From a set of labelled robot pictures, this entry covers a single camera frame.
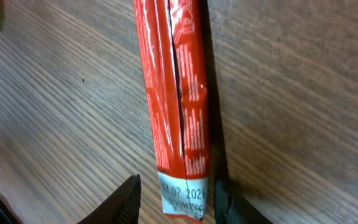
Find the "white label area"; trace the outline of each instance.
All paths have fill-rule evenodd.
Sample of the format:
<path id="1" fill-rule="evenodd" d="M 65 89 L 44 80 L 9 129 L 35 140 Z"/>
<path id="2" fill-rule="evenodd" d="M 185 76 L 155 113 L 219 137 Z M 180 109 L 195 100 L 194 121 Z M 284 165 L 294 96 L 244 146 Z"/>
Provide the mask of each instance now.
<path id="1" fill-rule="evenodd" d="M 208 193 L 208 178 L 186 180 L 158 172 L 162 195 L 162 210 L 171 215 L 204 216 Z"/>

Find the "candy wrapper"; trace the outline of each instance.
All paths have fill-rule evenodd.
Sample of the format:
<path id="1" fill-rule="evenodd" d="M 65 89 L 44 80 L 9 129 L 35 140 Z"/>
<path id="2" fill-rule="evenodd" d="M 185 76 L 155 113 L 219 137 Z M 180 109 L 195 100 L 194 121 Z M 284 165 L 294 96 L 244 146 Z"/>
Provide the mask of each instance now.
<path id="1" fill-rule="evenodd" d="M 208 174 L 208 99 L 198 1 L 134 0 L 162 210 L 199 222 Z"/>

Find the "red edge of wrapper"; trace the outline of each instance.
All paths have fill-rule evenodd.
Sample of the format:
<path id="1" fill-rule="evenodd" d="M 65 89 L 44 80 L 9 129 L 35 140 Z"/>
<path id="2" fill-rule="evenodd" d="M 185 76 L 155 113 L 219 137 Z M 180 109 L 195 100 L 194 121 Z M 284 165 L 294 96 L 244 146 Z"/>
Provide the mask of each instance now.
<path id="1" fill-rule="evenodd" d="M 134 0 L 164 213 L 201 222 L 209 175 L 208 96 L 197 0 Z"/>

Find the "red packet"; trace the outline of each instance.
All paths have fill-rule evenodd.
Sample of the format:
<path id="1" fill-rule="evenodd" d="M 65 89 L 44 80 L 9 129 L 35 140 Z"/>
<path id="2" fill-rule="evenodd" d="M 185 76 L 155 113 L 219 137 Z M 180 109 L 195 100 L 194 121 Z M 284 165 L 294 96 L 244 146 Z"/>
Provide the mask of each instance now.
<path id="1" fill-rule="evenodd" d="M 162 210 L 200 221 L 208 174 L 208 97 L 196 0 L 134 0 Z"/>

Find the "wooden table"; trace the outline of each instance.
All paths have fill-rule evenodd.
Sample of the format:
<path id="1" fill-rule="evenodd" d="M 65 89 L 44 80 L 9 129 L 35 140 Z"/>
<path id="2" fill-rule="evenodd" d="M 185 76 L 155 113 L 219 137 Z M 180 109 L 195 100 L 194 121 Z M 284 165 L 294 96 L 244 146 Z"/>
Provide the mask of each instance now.
<path id="1" fill-rule="evenodd" d="M 16 2 L 0 32 L 3 200 L 23 223 L 75 223 L 139 173 L 140 222 L 184 223 L 161 212 L 132 1 Z M 208 5 L 231 178 L 274 223 L 358 223 L 358 1 Z"/>

